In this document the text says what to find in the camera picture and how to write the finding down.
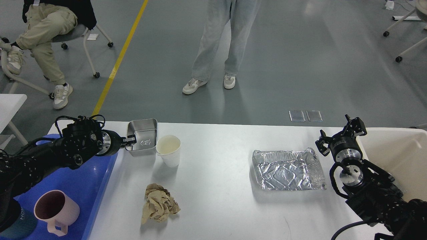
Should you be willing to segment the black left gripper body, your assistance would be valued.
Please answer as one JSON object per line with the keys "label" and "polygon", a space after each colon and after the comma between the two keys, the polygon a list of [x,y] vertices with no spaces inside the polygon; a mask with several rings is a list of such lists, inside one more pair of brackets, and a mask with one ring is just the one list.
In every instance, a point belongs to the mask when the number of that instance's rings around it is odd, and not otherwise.
{"label": "black left gripper body", "polygon": [[111,156],[126,145],[126,138],[111,130],[102,130],[102,148],[99,156]]}

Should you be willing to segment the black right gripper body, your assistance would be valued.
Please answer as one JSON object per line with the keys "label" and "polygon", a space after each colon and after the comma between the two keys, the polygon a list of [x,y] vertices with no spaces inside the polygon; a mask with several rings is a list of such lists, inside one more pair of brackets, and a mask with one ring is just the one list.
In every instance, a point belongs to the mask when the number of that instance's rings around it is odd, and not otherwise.
{"label": "black right gripper body", "polygon": [[329,148],[335,162],[345,162],[348,159],[362,160],[363,154],[355,138],[334,138],[329,143]]}

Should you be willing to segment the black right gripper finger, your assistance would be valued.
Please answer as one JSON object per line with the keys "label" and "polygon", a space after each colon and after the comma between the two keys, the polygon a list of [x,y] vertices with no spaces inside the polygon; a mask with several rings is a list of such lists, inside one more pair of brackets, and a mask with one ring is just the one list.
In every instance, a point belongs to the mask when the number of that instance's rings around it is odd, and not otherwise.
{"label": "black right gripper finger", "polygon": [[327,156],[331,152],[330,144],[332,143],[333,138],[327,136],[324,130],[320,130],[319,132],[320,137],[315,141],[315,145],[323,156]]}
{"label": "black right gripper finger", "polygon": [[351,119],[348,114],[345,114],[347,124],[343,128],[343,136],[356,138],[357,136],[367,135],[367,129],[363,120],[359,117]]}

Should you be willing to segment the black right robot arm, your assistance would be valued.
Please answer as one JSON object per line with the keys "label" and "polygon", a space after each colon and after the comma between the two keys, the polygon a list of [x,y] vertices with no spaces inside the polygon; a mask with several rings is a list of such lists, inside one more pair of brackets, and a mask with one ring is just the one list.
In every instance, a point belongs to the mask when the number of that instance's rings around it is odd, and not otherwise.
{"label": "black right robot arm", "polygon": [[426,201],[406,202],[403,192],[394,184],[395,178],[363,158],[356,138],[367,135],[365,124],[358,117],[345,117],[347,123],[342,131],[329,137],[320,130],[315,142],[323,156],[332,154],[334,164],[329,171],[332,188],[361,219],[337,230],[332,239],[358,225],[373,227],[381,223],[391,234],[376,233],[376,240],[425,240]]}

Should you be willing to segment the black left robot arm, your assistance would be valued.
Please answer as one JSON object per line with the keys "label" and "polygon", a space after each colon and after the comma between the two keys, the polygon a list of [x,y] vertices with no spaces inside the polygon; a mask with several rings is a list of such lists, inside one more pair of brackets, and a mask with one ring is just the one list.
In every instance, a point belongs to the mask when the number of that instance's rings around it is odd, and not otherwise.
{"label": "black left robot arm", "polygon": [[11,155],[1,150],[0,193],[1,231],[12,226],[20,213],[15,197],[26,193],[59,168],[75,170],[93,156],[114,155],[121,148],[133,146],[135,135],[121,137],[114,131],[105,130],[105,121],[96,116],[66,116],[73,120],[59,130],[60,137],[37,138]]}

